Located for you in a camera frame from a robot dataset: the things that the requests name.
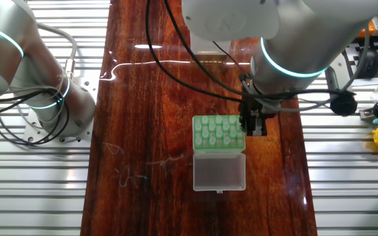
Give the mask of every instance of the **glossy tabletop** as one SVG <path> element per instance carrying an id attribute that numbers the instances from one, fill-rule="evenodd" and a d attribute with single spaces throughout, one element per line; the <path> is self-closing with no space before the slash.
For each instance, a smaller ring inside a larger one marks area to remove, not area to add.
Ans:
<path id="1" fill-rule="evenodd" d="M 170 2 L 190 41 L 180 1 Z M 267 120 L 268 136 L 246 139 L 245 191 L 195 192 L 192 118 L 238 114 L 238 104 L 182 87 L 154 63 L 146 45 L 146 2 L 112 1 L 81 235 L 317 235 L 299 114 Z M 196 87 L 233 96 L 193 63 L 162 0 L 153 0 L 150 33 L 170 72 Z M 258 39 L 234 41 L 247 64 Z M 230 63 L 205 65 L 241 89 Z M 297 107 L 297 101 L 285 102 Z"/>

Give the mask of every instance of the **robotic arm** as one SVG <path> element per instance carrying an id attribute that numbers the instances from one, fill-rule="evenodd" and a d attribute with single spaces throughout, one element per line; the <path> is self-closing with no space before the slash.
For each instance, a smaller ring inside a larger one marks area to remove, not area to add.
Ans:
<path id="1" fill-rule="evenodd" d="M 68 60 L 69 68 L 65 70 L 49 52 L 37 30 L 33 12 L 23 0 L 0 0 L 0 95 L 8 89 L 20 96 L 33 92 L 21 92 L 28 88 L 60 88 L 70 111 L 70 120 L 61 136 L 80 133 L 94 116 L 95 102 L 91 95 L 72 81 L 73 66 Z M 56 99 L 50 94 L 40 94 L 26 103 L 47 131 L 53 129 L 58 114 L 61 122 L 66 122 L 66 106 L 59 111 Z"/>
<path id="2" fill-rule="evenodd" d="M 244 92 L 304 90 L 378 15 L 378 0 L 183 0 L 189 30 L 211 41 L 260 36 Z M 243 97 L 247 135 L 266 135 L 265 119 L 281 100 Z"/>

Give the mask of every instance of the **orange object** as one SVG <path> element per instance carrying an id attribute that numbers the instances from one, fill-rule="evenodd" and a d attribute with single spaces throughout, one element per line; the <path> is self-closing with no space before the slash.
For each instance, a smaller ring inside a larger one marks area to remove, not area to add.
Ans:
<path id="1" fill-rule="evenodd" d="M 373 35 L 373 33 L 375 32 L 375 27 L 374 27 L 374 23 L 373 23 L 373 20 L 368 24 L 368 29 L 370 31 L 370 36 Z M 365 38 L 366 37 L 366 31 L 363 29 L 361 31 L 361 33 L 357 36 L 357 38 Z"/>

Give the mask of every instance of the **clear plastic lid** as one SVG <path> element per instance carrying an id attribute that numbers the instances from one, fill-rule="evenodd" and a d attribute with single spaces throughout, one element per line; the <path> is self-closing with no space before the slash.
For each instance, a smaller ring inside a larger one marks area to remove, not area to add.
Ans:
<path id="1" fill-rule="evenodd" d="M 195 191 L 243 191 L 246 189 L 246 156 L 242 153 L 194 155 Z"/>

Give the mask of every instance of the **glowing blue ring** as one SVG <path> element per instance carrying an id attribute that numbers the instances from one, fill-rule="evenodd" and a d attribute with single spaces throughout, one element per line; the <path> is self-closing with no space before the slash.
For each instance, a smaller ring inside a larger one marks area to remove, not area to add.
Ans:
<path id="1" fill-rule="evenodd" d="M 68 80 L 68 85 L 66 87 L 66 90 L 65 90 L 65 93 L 62 95 L 63 98 L 65 98 L 65 96 L 67 95 L 68 91 L 70 90 L 70 80 Z M 61 102 L 62 101 L 62 98 L 59 98 L 59 100 L 57 102 L 54 102 L 52 103 L 51 105 L 49 106 L 45 106 L 45 107 L 42 107 L 42 108 L 36 108 L 36 107 L 33 107 L 33 106 L 29 106 L 30 108 L 33 108 L 33 109 L 47 109 L 47 108 L 51 108 L 53 106 L 55 106 L 58 102 Z"/>
<path id="2" fill-rule="evenodd" d="M 20 45 L 16 41 L 14 41 L 14 39 L 11 39 L 8 35 L 6 35 L 5 33 L 1 32 L 1 31 L 0 31 L 0 36 L 3 37 L 4 39 L 10 41 L 10 43 L 12 43 L 20 51 L 21 58 L 24 57 L 23 49 L 20 47 Z"/>
<path id="3" fill-rule="evenodd" d="M 288 69 L 284 69 L 283 67 L 278 65 L 276 62 L 274 62 L 273 59 L 271 59 L 271 57 L 269 56 L 269 54 L 267 53 L 267 51 L 265 49 L 265 43 L 264 43 L 263 38 L 261 38 L 261 48 L 262 48 L 263 56 L 266 58 L 266 60 L 268 61 L 269 64 L 274 66 L 274 68 L 277 69 L 278 71 L 280 71 L 280 72 L 282 72 L 286 75 L 292 76 L 292 77 L 309 78 L 309 77 L 318 76 L 321 73 L 325 72 L 325 70 L 327 70 L 328 67 L 329 67 L 328 66 L 325 69 L 323 69 L 319 72 L 316 72 L 316 73 L 296 73 L 296 72 L 292 72 L 292 71 L 289 71 Z"/>

